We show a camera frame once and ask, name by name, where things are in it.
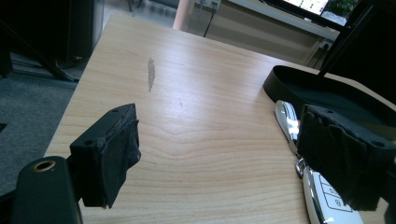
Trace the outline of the beige desk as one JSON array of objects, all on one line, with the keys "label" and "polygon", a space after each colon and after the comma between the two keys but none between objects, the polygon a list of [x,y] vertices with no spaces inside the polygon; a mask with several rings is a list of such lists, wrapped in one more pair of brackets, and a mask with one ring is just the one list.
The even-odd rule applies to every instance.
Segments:
[{"label": "beige desk", "polygon": [[186,30],[301,65],[313,65],[320,44],[339,35],[259,0],[221,0],[216,12],[195,3]]}]

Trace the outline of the black tripod leg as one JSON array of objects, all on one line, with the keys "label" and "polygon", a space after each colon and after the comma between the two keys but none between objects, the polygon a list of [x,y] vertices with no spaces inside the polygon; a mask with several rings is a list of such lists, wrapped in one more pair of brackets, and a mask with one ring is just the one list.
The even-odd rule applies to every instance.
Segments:
[{"label": "black tripod leg", "polygon": [[0,19],[0,31],[2,31],[9,39],[18,43],[24,50],[32,54],[33,57],[54,77],[60,80],[79,82],[79,79],[68,75],[66,72],[58,68],[55,63],[51,63],[44,57],[38,50],[32,47],[27,41],[18,35],[17,32],[12,30],[4,21]]}]

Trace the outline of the white car key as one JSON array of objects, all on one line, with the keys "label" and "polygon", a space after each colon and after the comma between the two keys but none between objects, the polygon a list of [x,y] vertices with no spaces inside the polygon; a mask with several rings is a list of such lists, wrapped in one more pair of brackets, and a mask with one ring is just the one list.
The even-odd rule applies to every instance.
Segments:
[{"label": "white car key", "polygon": [[311,224],[363,224],[360,214],[344,203],[320,173],[305,167],[303,185]]}]

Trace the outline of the green plant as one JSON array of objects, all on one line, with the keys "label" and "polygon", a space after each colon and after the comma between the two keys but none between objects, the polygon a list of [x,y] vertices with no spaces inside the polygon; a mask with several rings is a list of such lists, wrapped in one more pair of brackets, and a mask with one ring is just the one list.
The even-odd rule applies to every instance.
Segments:
[{"label": "green plant", "polygon": [[329,0],[321,16],[329,21],[345,25],[358,0]]}]

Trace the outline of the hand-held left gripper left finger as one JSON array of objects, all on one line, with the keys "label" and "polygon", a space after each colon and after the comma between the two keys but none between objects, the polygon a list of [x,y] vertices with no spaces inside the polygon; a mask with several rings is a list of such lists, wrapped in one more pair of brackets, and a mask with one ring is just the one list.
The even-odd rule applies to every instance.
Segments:
[{"label": "hand-held left gripper left finger", "polygon": [[112,207],[127,171],[141,159],[134,104],[107,111],[70,145],[76,198],[87,207]]}]

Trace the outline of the dark cabinet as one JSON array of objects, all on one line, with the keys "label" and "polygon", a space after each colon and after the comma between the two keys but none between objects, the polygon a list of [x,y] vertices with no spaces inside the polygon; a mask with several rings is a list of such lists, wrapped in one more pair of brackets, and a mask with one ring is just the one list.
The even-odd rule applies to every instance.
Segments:
[{"label": "dark cabinet", "polygon": [[0,23],[50,60],[89,58],[105,0],[0,0]]}]

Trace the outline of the black metal stand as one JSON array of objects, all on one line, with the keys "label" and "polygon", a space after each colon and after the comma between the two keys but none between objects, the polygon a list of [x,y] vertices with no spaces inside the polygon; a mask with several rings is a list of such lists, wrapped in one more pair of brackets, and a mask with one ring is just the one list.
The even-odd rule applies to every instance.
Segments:
[{"label": "black metal stand", "polygon": [[345,29],[336,38],[329,53],[327,54],[318,76],[324,77],[345,57],[353,42],[358,38],[364,28],[370,13],[374,8],[374,0],[358,0],[350,13]]}]

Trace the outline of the silver key fob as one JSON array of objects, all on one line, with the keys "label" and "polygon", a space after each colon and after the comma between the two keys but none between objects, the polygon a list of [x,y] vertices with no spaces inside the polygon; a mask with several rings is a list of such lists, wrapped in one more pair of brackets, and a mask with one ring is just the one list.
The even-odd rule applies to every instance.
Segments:
[{"label": "silver key fob", "polygon": [[293,154],[298,154],[296,146],[299,134],[299,120],[291,103],[278,100],[276,102],[276,120],[288,141]]}]

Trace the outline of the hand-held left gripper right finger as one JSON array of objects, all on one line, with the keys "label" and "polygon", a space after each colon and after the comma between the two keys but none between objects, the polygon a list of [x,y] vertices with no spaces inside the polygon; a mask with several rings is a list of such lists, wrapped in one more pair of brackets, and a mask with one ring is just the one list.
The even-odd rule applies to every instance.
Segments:
[{"label": "hand-held left gripper right finger", "polygon": [[298,152],[345,203],[374,211],[380,199],[396,208],[396,145],[330,109],[305,105]]}]

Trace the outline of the computer monitor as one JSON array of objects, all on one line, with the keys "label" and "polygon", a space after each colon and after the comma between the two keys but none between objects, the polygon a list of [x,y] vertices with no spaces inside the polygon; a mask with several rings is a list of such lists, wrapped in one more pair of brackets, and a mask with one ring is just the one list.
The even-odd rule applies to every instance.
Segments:
[{"label": "computer monitor", "polygon": [[329,0],[265,0],[265,2],[293,16],[308,19],[336,31],[340,31],[347,23],[346,18],[325,10]]}]

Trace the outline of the black oval case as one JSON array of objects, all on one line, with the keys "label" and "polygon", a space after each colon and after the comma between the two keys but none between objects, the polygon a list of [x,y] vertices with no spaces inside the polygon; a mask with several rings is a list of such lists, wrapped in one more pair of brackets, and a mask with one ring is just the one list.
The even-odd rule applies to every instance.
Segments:
[{"label": "black oval case", "polygon": [[304,105],[317,105],[355,121],[396,127],[396,111],[373,96],[341,81],[276,65],[263,83],[273,102],[292,103],[298,115]]}]

